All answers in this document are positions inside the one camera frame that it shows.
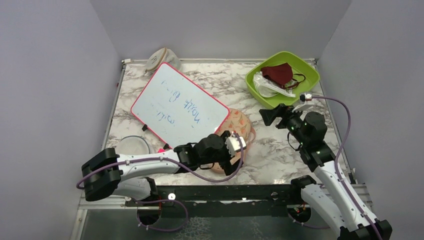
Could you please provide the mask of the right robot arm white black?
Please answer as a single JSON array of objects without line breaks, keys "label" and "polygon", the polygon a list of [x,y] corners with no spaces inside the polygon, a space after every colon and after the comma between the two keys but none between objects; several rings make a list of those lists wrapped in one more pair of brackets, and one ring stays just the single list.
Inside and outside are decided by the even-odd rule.
[{"label": "right robot arm white black", "polygon": [[388,240],[393,232],[387,220],[380,220],[362,201],[336,160],[336,155],[324,141],[327,133],[325,117],[318,112],[302,111],[294,106],[280,104],[273,109],[260,109],[266,126],[287,129],[299,143],[297,151],[304,164],[321,181],[327,190],[306,175],[293,179],[288,190],[289,199],[309,204],[334,231],[339,240]]}]

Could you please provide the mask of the peach floral mesh laundry bag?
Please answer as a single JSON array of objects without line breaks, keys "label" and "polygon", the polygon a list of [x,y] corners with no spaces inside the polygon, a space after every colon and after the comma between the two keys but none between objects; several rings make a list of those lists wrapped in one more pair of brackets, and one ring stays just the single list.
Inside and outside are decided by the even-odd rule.
[{"label": "peach floral mesh laundry bag", "polygon": [[245,163],[247,160],[248,150],[256,138],[256,131],[254,130],[253,125],[247,115],[238,109],[230,108],[229,110],[229,116],[217,129],[215,134],[220,136],[224,131],[237,132],[238,135],[242,137],[247,144],[246,150],[243,151],[243,162]]}]

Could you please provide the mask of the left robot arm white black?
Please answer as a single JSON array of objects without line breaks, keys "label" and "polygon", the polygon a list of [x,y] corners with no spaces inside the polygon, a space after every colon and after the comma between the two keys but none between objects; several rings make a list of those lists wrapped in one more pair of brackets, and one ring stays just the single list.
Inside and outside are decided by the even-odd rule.
[{"label": "left robot arm white black", "polygon": [[243,155],[246,148],[244,138],[228,130],[221,135],[213,133],[198,142],[152,154],[118,154],[113,147],[105,148],[81,166],[82,179],[76,187],[84,191],[88,202],[117,195],[135,198],[149,206],[157,200],[150,175],[191,173],[212,183],[213,179],[196,173],[196,170],[218,164],[226,175],[220,181],[226,182],[243,164],[242,158],[236,163],[231,160],[237,154]]}]

